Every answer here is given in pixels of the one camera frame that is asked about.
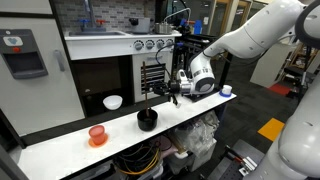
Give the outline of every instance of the black cup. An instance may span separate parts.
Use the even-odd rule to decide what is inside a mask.
[[[142,131],[152,131],[157,126],[158,113],[151,108],[149,109],[149,117],[147,117],[146,110],[139,111],[138,125]]]

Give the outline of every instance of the plastic bag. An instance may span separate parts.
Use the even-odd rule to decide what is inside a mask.
[[[213,135],[218,126],[219,120],[212,111],[175,128],[173,133],[185,149],[200,157],[214,145]]]

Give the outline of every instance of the gray carpet floor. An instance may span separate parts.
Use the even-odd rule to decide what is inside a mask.
[[[293,114],[297,100],[286,98],[264,87],[250,83],[256,66],[255,59],[243,60],[234,58],[225,84],[233,87],[237,98],[228,103],[224,119],[215,135],[218,143],[212,158],[194,172],[183,173],[174,179],[199,179],[200,174],[208,177],[219,164],[225,145],[233,146],[242,139],[263,153],[271,146],[271,141],[257,133],[271,118],[282,122]],[[220,80],[224,66],[222,60],[212,62],[217,82]]]

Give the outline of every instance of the refrigerator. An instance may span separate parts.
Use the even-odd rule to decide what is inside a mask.
[[[0,109],[19,136],[84,118],[49,0],[3,1],[0,12]]]

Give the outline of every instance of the stainless steel sink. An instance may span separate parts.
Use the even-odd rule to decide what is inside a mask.
[[[69,36],[124,36],[121,32],[69,32]]]

